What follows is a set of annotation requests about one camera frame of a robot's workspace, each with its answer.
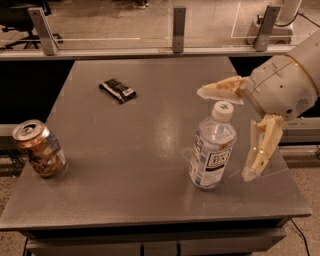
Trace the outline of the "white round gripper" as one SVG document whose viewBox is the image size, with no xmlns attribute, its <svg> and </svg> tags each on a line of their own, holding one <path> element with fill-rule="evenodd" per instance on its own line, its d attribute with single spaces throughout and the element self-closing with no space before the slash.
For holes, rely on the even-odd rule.
<svg viewBox="0 0 320 256">
<path fill-rule="evenodd" d="M 290 56 L 274 56 L 248 78 L 229 77 L 202 86 L 197 94 L 203 99 L 243 104 L 246 87 L 253 106 L 266 114 L 260 122 L 250 123 L 250 148 L 242 170 L 243 180 L 250 182 L 261 175 L 277 149 L 285 119 L 295 119 L 315 105 L 318 65 L 314 60 L 303 63 Z"/>
</svg>

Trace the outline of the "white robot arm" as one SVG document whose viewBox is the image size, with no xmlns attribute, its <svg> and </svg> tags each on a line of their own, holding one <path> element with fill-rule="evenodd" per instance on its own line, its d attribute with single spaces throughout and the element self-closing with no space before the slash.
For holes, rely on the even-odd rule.
<svg viewBox="0 0 320 256">
<path fill-rule="evenodd" d="M 264 62 L 247 77 L 233 76 L 207 84 L 204 99 L 241 104 L 248 100 L 262 117 L 250 124 L 250 150 L 242 177 L 260 176 L 275 152 L 285 125 L 315 105 L 320 96 L 320 31 L 284 55 Z"/>
</svg>

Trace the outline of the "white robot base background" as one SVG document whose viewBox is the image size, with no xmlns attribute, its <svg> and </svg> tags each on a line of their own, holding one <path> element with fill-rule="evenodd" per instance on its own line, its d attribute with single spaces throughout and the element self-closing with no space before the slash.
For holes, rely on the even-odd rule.
<svg viewBox="0 0 320 256">
<path fill-rule="evenodd" d="M 272 44 L 289 44 L 293 36 L 293 23 L 297 17 L 302 0 L 270 0 L 269 5 L 280 8 L 275 21 L 270 42 Z M 258 14 L 251 22 L 246 41 L 253 44 L 258 36 L 264 15 Z"/>
</svg>

